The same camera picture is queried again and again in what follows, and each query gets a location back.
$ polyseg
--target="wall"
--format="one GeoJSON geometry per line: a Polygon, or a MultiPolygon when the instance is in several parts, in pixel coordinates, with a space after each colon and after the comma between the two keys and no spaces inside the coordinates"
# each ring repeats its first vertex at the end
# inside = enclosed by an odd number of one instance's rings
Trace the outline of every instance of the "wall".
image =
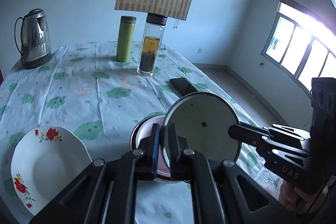
{"type": "MultiPolygon", "coordinates": [[[[336,26],[331,0],[295,0],[336,26]]],[[[261,56],[279,0],[253,0],[243,23],[229,67],[254,87],[285,119],[289,126],[309,130],[312,108],[303,90],[268,59],[261,56]]]]}
{"type": "MultiPolygon", "coordinates": [[[[191,62],[226,64],[247,3],[193,0],[187,20],[180,21],[177,29],[173,28],[176,20],[168,19],[164,42],[191,62]],[[203,49],[201,54],[197,53],[199,48],[203,49]]],[[[115,0],[0,0],[0,68],[4,76],[20,57],[13,38],[15,20],[33,8],[42,8],[48,15],[53,47],[115,41],[121,15],[137,17],[133,38],[141,40],[146,14],[116,11],[114,5],[115,0]]]]}

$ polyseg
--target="human hand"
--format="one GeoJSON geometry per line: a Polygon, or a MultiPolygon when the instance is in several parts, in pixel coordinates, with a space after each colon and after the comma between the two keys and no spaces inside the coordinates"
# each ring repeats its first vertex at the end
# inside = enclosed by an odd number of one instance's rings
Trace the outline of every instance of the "human hand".
{"type": "MultiPolygon", "coordinates": [[[[312,202],[315,200],[316,196],[318,195],[320,190],[317,191],[317,193],[313,195],[306,194],[302,192],[300,189],[294,187],[293,184],[283,181],[283,184],[280,187],[280,195],[278,201],[285,206],[290,212],[294,211],[296,208],[296,201],[298,197],[303,198],[306,201],[306,204],[302,209],[298,211],[298,214],[304,214],[312,204],[312,202]]],[[[308,213],[313,213],[317,211],[323,204],[325,198],[328,195],[328,186],[326,186],[319,198],[316,200],[313,207],[310,209],[308,213]]]]}

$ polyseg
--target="pot lid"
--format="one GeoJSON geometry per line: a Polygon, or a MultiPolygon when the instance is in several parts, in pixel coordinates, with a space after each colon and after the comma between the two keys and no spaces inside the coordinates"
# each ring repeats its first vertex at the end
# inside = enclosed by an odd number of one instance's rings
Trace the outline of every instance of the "pot lid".
{"type": "Polygon", "coordinates": [[[219,96],[207,92],[190,93],[169,109],[161,127],[161,145],[169,167],[168,125],[175,124],[177,136],[187,139],[189,147],[210,160],[236,161],[241,142],[230,138],[228,129],[239,124],[233,108],[219,96]]]}

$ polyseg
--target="stainless steel kettle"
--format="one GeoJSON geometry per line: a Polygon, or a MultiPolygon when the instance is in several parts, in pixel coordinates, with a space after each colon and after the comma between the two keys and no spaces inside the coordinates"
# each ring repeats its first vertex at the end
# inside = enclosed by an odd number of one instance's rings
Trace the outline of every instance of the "stainless steel kettle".
{"type": "Polygon", "coordinates": [[[21,54],[21,63],[26,69],[37,68],[48,62],[51,55],[47,15],[42,9],[33,9],[23,18],[19,17],[14,26],[14,39],[21,54]],[[16,23],[22,19],[21,50],[16,43],[16,23]]]}

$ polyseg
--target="glass tea bottle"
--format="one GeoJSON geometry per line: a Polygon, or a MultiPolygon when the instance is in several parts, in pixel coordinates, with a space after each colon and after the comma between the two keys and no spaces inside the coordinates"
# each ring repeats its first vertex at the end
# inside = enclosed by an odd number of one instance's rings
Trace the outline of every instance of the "glass tea bottle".
{"type": "Polygon", "coordinates": [[[142,39],[140,61],[137,72],[144,76],[152,76],[155,60],[160,48],[163,32],[167,22],[166,16],[147,14],[146,26],[142,39]]]}

